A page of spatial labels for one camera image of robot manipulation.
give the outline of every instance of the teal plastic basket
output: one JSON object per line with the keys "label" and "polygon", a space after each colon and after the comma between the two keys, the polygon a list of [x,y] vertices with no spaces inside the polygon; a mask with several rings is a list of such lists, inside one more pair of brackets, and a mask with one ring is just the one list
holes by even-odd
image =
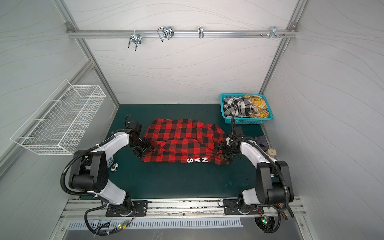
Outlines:
{"label": "teal plastic basket", "polygon": [[[268,104],[268,101],[266,100],[264,95],[261,94],[253,94],[253,93],[247,93],[247,94],[252,94],[252,95],[257,95],[260,96],[264,99],[266,105],[268,106],[268,112],[269,112],[269,118],[235,118],[235,121],[237,124],[263,124],[266,121],[272,120],[273,115],[271,111],[271,107]],[[240,98],[244,95],[247,94],[240,94],[240,93],[223,93],[220,96],[220,106],[221,106],[221,115],[224,118],[225,123],[231,123],[231,119],[229,117],[224,116],[224,110],[223,110],[223,99],[224,98]]]}

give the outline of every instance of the yellow plaid shirt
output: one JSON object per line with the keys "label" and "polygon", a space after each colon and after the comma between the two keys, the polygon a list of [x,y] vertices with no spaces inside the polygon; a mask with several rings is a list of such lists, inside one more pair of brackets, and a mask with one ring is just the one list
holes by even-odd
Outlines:
{"label": "yellow plaid shirt", "polygon": [[245,95],[243,98],[248,98],[253,104],[253,113],[250,115],[251,118],[268,118],[269,112],[268,107],[262,97],[256,95]]}

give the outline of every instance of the gray fabric item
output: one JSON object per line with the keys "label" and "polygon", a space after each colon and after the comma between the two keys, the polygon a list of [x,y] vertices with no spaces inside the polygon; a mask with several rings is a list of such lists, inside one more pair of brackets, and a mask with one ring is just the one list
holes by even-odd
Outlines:
{"label": "gray fabric item", "polygon": [[248,98],[224,98],[224,116],[248,118],[253,113],[253,103]]}

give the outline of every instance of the wire mesh basket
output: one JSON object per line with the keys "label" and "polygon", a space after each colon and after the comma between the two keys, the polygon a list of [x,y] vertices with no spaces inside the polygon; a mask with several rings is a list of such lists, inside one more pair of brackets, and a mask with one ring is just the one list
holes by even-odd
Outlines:
{"label": "wire mesh basket", "polygon": [[65,80],[11,140],[38,155],[71,155],[104,98],[98,85],[71,85]]}

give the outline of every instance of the red and black plaid shirt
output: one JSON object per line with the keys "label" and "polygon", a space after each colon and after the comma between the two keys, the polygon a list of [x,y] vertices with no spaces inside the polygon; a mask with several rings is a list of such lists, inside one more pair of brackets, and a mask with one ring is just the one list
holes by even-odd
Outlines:
{"label": "red and black plaid shirt", "polygon": [[155,119],[148,128],[147,138],[154,150],[143,162],[212,162],[227,165],[222,151],[217,150],[227,135],[217,125],[191,119]]}

